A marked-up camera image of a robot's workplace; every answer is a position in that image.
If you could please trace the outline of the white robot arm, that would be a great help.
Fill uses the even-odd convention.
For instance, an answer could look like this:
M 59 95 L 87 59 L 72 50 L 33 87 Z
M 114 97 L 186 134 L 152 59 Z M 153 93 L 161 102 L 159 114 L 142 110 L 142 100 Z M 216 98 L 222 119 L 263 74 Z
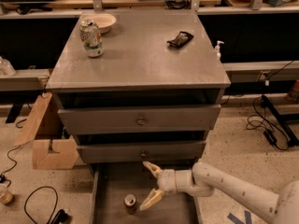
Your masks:
M 141 211 L 159 202 L 165 195 L 184 192 L 193 197 L 208 197 L 218 189 L 250 210 L 267 224 L 299 224 L 299 181 L 287 184 L 280 194 L 263 189 L 229 175 L 210 164 L 198 161 L 192 169 L 161 169 L 144 161 L 143 165 L 157 179 L 153 189 L 140 205 Z

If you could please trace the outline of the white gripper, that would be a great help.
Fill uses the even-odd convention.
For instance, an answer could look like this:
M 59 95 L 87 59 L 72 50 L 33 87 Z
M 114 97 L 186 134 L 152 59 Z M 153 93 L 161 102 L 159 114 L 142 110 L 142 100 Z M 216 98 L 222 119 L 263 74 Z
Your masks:
M 173 169 L 162 170 L 159 166 L 143 161 L 143 165 L 149 169 L 152 175 L 157 178 L 159 189 L 153 189 L 149 196 L 140 205 L 139 210 L 145 211 L 159 202 L 164 195 L 174 195 L 177 193 L 176 171 Z

